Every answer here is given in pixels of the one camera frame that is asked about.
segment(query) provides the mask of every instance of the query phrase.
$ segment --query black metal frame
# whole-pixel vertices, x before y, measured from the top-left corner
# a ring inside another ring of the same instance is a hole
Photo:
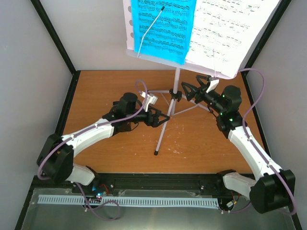
[[[56,33],[56,30],[54,29],[46,11],[44,10],[43,5],[41,4],[40,0],[31,0],[33,6],[35,7],[38,15],[40,16],[43,24],[45,25],[47,31],[49,32],[52,40],[54,41],[57,49],[59,50],[63,60],[65,61],[68,69],[70,70],[72,74],[72,80],[71,84],[59,117],[58,125],[56,127],[55,133],[62,135],[63,130],[66,124],[67,116],[69,113],[69,109],[73,100],[74,92],[78,83],[78,79],[80,76],[80,71],[76,70],[73,66],[73,63],[71,62],[59,36]],[[260,38],[255,50],[251,54],[247,64],[246,68],[252,67],[254,62],[256,61],[257,57],[259,56],[261,50],[265,46],[266,42],[268,41],[270,35],[272,34],[274,28],[276,27],[277,23],[281,19],[283,13],[287,9],[288,5],[290,4],[291,0],[282,0],[280,5],[278,6],[275,14],[273,15],[271,21],[269,22],[266,30],[264,31],[262,37]],[[248,98],[251,104],[254,103],[252,94],[250,92],[250,88],[248,86],[248,81],[246,79],[248,72],[242,73],[242,78],[244,81],[245,88],[248,93]],[[269,153],[268,145],[265,140],[265,136],[263,133],[263,129],[260,124],[259,116],[257,113],[256,108],[253,109],[254,116],[256,118],[257,126],[261,135],[261,140],[263,142],[264,148]],[[229,192],[222,191],[222,193],[218,193],[214,187],[211,186],[213,182],[216,182],[218,180],[218,177],[216,174],[108,174],[104,173],[102,174],[107,180],[109,180],[113,185],[112,191],[114,193],[118,192],[120,189],[138,189],[142,185],[142,187],[147,187],[147,189],[175,189],[175,190],[187,190],[195,193],[200,193],[202,195],[211,195],[216,198],[222,199],[222,198],[230,198]],[[73,188],[71,183],[63,183],[61,185],[54,185],[52,182],[49,181],[40,181],[35,176],[31,187],[29,189],[27,198],[25,200],[23,209],[21,211],[21,214],[19,216],[17,225],[15,227],[15,230],[19,230],[22,227],[29,202],[31,200],[33,190],[35,188]],[[301,230],[302,227],[300,225],[299,219],[297,214],[292,216],[292,220],[294,222],[295,228],[297,230]]]

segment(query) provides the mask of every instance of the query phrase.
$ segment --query red wire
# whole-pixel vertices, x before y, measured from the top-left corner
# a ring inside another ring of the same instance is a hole
[[[101,184],[101,185],[99,186],[99,188],[101,188],[102,186],[104,186],[104,187],[106,188],[106,194],[108,195],[108,194],[109,194],[109,190],[108,190],[108,188],[106,187],[106,185],[105,185],[105,184]]]
[[[232,199],[235,201],[235,196],[232,192],[231,192],[231,196],[232,196]]]

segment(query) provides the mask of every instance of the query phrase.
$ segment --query gray wall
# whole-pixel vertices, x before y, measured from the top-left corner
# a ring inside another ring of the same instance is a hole
[[[0,1],[0,225],[14,229],[71,75],[29,0]]]
[[[307,4],[293,0],[258,57],[255,68],[266,75],[266,91],[257,109],[273,158],[296,175],[298,216],[307,229]],[[248,75],[254,98],[260,77]]]
[[[41,0],[76,69],[174,69],[126,55],[122,0]]]

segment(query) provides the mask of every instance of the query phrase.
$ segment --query sheet music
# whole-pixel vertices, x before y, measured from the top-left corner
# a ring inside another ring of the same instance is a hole
[[[193,29],[196,0],[131,0],[134,51],[161,8],[164,10],[144,38],[141,54],[184,64]]]
[[[234,77],[279,0],[197,0],[186,60]]]

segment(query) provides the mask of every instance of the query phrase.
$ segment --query orange wooden surface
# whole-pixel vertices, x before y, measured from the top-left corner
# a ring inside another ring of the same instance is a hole
[[[64,134],[93,124],[123,93],[137,94],[134,87],[137,79],[144,80],[150,90],[169,90],[173,87],[174,74],[172,70],[82,71]],[[182,70],[180,82],[197,85],[196,74]],[[221,92],[229,84],[241,88],[240,112],[243,115],[250,104],[241,76],[220,80],[217,91]],[[155,107],[166,114],[168,105],[160,94],[156,95]],[[182,99],[176,104],[176,112],[192,106]],[[261,142],[252,113],[247,122]],[[218,130],[214,116],[201,108],[170,119],[159,155],[154,156],[161,129],[162,126],[152,128],[140,123],[132,132],[119,133],[90,146],[75,158],[75,163],[89,165],[101,173],[216,173],[226,169],[251,172],[239,151]]]

